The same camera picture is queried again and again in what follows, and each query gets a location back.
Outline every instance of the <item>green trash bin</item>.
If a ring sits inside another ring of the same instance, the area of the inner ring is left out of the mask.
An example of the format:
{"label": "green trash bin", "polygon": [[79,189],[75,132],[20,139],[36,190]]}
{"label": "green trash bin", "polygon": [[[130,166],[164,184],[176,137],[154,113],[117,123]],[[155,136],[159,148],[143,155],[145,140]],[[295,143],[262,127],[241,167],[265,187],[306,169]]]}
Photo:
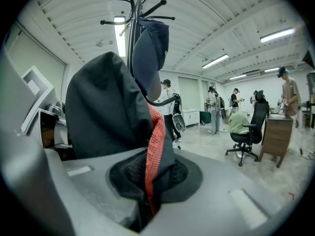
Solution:
{"label": "green trash bin", "polygon": [[200,123],[211,123],[211,113],[200,111]]}

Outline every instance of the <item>white cabinet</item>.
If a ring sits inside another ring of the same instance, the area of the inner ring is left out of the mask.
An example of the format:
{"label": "white cabinet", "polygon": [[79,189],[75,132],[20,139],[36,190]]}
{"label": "white cabinet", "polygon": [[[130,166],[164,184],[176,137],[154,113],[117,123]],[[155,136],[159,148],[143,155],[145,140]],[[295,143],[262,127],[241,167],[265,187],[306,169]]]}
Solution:
{"label": "white cabinet", "polygon": [[193,125],[200,123],[200,110],[199,109],[190,109],[190,110],[183,110],[184,122],[185,125]]}

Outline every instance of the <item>gray chair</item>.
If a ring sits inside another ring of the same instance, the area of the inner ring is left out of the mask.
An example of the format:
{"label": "gray chair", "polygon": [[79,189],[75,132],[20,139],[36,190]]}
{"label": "gray chair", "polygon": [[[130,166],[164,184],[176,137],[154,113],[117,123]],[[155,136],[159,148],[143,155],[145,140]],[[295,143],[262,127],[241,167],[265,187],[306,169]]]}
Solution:
{"label": "gray chair", "polygon": [[266,118],[266,115],[269,112],[269,103],[268,101],[266,101],[263,95],[263,90],[259,91],[256,94],[256,100],[257,101],[254,106],[254,114],[251,123],[249,125],[243,125],[244,127],[248,127],[250,129],[249,133],[247,134],[231,133],[232,140],[237,143],[233,146],[233,149],[228,149],[225,153],[225,155],[228,155],[229,152],[241,151],[242,157],[240,163],[238,164],[238,166],[240,167],[242,166],[242,161],[245,152],[253,156],[255,162],[257,162],[258,160],[258,156],[252,152],[252,145],[259,144],[262,140],[261,128]]}

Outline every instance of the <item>wooden desk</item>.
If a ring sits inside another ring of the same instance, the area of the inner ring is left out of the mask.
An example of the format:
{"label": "wooden desk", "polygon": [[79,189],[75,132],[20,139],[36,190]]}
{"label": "wooden desk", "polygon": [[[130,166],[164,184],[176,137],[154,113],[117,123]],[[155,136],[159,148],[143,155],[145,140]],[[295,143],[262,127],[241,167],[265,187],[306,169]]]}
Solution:
{"label": "wooden desk", "polygon": [[261,161],[264,153],[279,156],[277,168],[280,167],[289,146],[292,133],[293,119],[282,115],[270,115],[265,123],[262,149],[258,158]]}

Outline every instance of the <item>ceiling light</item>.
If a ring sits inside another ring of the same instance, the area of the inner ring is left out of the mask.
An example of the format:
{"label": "ceiling light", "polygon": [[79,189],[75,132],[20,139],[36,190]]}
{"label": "ceiling light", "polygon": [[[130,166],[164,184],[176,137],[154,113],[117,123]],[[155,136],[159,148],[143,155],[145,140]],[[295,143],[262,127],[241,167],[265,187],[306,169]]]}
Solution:
{"label": "ceiling light", "polygon": [[265,70],[265,73],[269,73],[269,72],[273,72],[273,71],[278,71],[279,68],[272,68],[272,69],[268,69],[268,70]]}
{"label": "ceiling light", "polygon": [[269,40],[272,40],[272,39],[275,39],[275,38],[278,38],[278,37],[282,37],[282,36],[286,36],[286,35],[289,35],[289,34],[292,34],[292,33],[294,33],[294,29],[293,28],[288,28],[288,29],[284,29],[284,30],[281,30],[281,31],[278,31],[278,32],[275,32],[275,33],[272,33],[272,34],[269,34],[269,35],[266,35],[264,37],[261,37],[260,41],[261,41],[261,43],[264,43],[264,42],[267,42]]}
{"label": "ceiling light", "polygon": [[[123,22],[125,21],[125,17],[119,16],[114,18],[114,22]],[[118,53],[120,57],[126,57],[126,42],[125,42],[125,33],[120,37],[119,33],[123,31],[125,25],[118,25],[115,26],[115,35],[116,35],[116,42]]]}
{"label": "ceiling light", "polygon": [[236,79],[243,78],[243,77],[246,77],[246,74],[243,74],[243,75],[240,75],[240,76],[236,76],[236,77],[229,78],[229,80],[236,80]]}
{"label": "ceiling light", "polygon": [[227,59],[227,58],[228,58],[228,54],[224,54],[223,56],[221,56],[221,57],[219,57],[219,58],[217,58],[217,59],[215,59],[215,60],[209,62],[208,64],[203,65],[202,68],[203,68],[203,69],[206,69],[206,68],[208,68],[209,66],[212,66],[212,65],[214,65],[214,64],[216,64],[216,63],[218,63],[218,62],[220,62],[220,61],[222,61],[222,60],[224,60],[224,59]]}

